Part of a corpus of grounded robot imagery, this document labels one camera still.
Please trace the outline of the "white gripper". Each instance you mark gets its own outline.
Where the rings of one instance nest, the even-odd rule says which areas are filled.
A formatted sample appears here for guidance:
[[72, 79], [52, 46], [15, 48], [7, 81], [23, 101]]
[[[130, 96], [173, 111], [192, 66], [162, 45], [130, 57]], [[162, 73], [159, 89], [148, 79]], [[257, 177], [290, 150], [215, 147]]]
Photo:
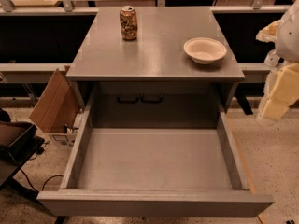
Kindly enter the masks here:
[[[276, 42], [279, 20], [271, 22], [256, 35], [261, 42]], [[278, 65], [280, 57], [274, 49], [270, 50], [264, 64]], [[256, 121], [270, 126], [280, 120], [290, 106], [299, 100], [299, 63], [288, 63], [277, 71], [271, 71], [264, 85], [264, 96], [258, 107]]]

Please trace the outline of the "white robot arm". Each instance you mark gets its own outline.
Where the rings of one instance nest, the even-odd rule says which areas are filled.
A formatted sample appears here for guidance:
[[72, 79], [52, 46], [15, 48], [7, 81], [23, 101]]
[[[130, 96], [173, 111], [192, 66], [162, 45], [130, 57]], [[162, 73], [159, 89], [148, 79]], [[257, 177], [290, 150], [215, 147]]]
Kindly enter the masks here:
[[268, 74], [256, 116], [262, 125], [273, 125], [299, 100], [299, 0], [279, 20], [260, 30], [256, 39], [275, 44], [265, 65], [275, 67], [280, 58], [284, 60], [280, 68]]

